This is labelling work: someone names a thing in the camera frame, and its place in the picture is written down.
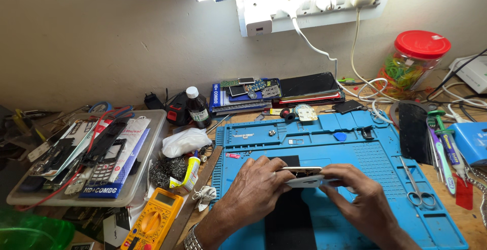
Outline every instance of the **white bottle cap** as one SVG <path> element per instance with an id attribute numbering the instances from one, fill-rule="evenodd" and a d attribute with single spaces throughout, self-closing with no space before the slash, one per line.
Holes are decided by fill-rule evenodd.
<path id="1" fill-rule="evenodd" d="M 199 94 L 200 93 L 198 92 L 198 89 L 194 86 L 186 88 L 186 95 L 188 96 L 188 98 L 194 99 L 198 97 Z"/>

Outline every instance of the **yellow multimeter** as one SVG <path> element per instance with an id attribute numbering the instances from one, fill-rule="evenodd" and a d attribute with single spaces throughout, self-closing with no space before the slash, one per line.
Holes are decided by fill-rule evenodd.
<path id="1" fill-rule="evenodd" d="M 183 197 L 157 188 L 120 249 L 159 250 L 181 205 Z"/>

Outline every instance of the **brown glass bottle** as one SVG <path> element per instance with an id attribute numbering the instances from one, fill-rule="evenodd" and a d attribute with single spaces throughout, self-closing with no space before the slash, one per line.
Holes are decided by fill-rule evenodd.
<path id="1" fill-rule="evenodd" d="M 188 97 L 186 108 L 191 114 L 194 124 L 199 128 L 208 127 L 211 124 L 211 115 L 205 97 L 199 94 L 198 89 L 194 86 L 186 89 L 186 95 Z"/>

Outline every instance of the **plastic bag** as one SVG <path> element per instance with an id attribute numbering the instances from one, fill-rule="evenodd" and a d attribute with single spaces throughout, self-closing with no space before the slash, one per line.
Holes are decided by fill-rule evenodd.
<path id="1" fill-rule="evenodd" d="M 190 128 L 162 140 L 162 153 L 175 158 L 210 144 L 206 129 Z"/>

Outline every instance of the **metal watch band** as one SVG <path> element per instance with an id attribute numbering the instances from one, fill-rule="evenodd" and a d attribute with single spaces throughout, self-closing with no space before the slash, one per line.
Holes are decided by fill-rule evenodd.
<path id="1" fill-rule="evenodd" d="M 198 224 L 195 224 L 193 227 L 191 227 L 188 234 L 186 235 L 186 238 L 183 240 L 185 250 L 203 250 L 200 243 L 196 239 L 196 236 L 194 235 L 194 228 L 197 225 Z"/>

